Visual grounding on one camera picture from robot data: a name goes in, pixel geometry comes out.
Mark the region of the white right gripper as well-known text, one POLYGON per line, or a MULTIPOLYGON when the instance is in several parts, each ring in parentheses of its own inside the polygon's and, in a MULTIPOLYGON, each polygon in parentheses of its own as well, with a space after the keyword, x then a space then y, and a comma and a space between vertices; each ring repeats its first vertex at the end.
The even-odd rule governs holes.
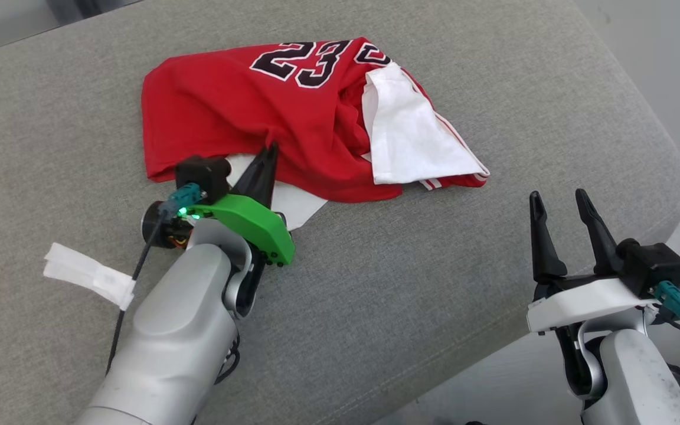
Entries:
MULTIPOLYGON (((594 207, 588 193, 576 190, 578 215, 587 227, 594 254, 594 274, 617 274, 622 266, 616 254, 617 244, 604 220, 594 207)), ((548 283, 567 274, 566 264, 558 258, 555 245, 546 226, 547 212, 539 191, 529 196, 531 212, 532 276, 534 282, 548 283)), ((560 326, 601 318, 638 306, 650 306, 659 301, 640 298, 619 278, 607 278, 564 290, 529 304, 527 326, 531 333, 550 331, 560 326)))

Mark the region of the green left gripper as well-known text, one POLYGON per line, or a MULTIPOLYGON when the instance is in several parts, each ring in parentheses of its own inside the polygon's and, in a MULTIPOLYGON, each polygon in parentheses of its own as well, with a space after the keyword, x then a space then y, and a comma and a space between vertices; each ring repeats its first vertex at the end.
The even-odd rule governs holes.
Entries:
POLYGON ((276 142, 262 148, 246 164, 230 189, 232 194, 215 204, 189 205, 185 208, 186 218, 196 223, 218 221, 266 253, 272 263, 291 264, 295 244, 281 216, 271 210, 279 152, 276 142))

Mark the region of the red basketball jersey white sleeves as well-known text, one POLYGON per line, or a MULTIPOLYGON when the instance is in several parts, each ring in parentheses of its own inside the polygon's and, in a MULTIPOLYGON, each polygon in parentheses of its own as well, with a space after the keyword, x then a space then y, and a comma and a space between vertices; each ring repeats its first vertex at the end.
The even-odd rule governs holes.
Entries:
POLYGON ((410 183, 477 188, 489 177, 419 82, 362 37, 171 57, 144 78, 141 116, 156 182, 194 155, 243 169, 275 143, 290 229, 328 201, 386 201, 410 183))

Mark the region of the grey partition post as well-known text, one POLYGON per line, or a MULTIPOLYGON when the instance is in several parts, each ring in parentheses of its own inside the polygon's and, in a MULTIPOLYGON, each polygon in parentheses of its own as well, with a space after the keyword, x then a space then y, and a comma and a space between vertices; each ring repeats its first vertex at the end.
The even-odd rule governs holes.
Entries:
POLYGON ((142 0, 45 0, 60 26, 84 21, 142 0))

